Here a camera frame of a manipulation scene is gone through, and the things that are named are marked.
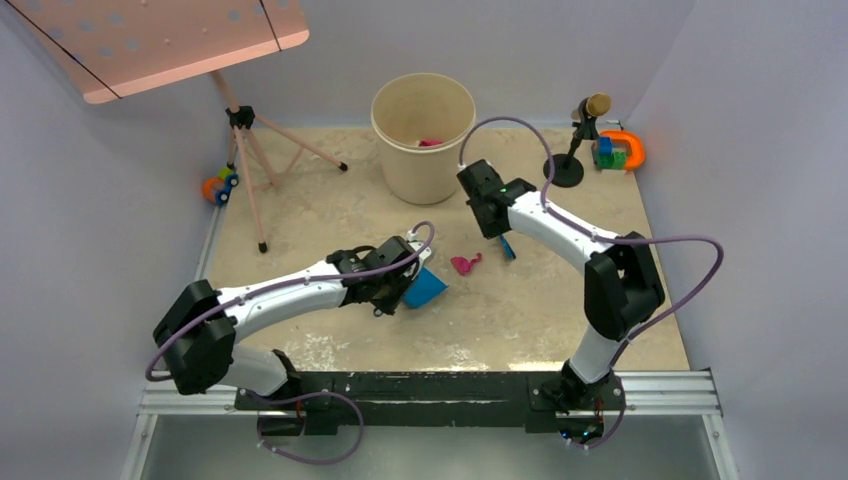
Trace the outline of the blue hand brush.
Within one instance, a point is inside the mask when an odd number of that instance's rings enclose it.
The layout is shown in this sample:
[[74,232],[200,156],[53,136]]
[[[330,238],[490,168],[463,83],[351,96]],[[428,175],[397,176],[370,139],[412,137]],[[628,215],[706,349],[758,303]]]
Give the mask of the blue hand brush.
[[510,261],[515,260],[517,258],[517,255],[504,235],[499,236],[499,242],[503,248],[505,257]]

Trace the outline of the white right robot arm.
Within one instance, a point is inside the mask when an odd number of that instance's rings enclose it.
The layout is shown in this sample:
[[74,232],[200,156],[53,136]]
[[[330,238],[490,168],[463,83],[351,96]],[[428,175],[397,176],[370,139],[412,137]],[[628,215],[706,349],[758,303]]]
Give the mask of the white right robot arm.
[[521,233],[582,275],[588,327],[559,379],[539,392],[564,411],[594,407],[626,337],[665,301],[650,248],[636,232],[619,236],[544,202],[521,178],[504,182],[485,160],[460,168],[457,179],[485,238]]

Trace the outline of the blue dustpan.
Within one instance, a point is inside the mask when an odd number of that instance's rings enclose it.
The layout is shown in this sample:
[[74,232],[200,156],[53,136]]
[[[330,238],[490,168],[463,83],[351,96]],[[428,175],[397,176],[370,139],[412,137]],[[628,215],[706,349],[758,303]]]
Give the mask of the blue dustpan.
[[448,285],[428,268],[422,268],[416,280],[404,294],[402,303],[410,309],[419,309],[435,300],[448,289]]

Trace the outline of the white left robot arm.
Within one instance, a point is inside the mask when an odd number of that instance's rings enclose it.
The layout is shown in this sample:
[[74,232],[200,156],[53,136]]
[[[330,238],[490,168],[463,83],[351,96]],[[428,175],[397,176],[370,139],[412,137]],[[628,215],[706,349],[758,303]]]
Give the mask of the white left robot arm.
[[337,250],[304,270],[252,285],[215,289],[206,279],[194,281],[153,331],[165,377],[182,395],[226,385],[287,408],[298,395],[293,365],[282,353],[255,350],[243,340],[285,320],[351,304],[392,315],[431,254],[426,242],[392,236],[378,247]]

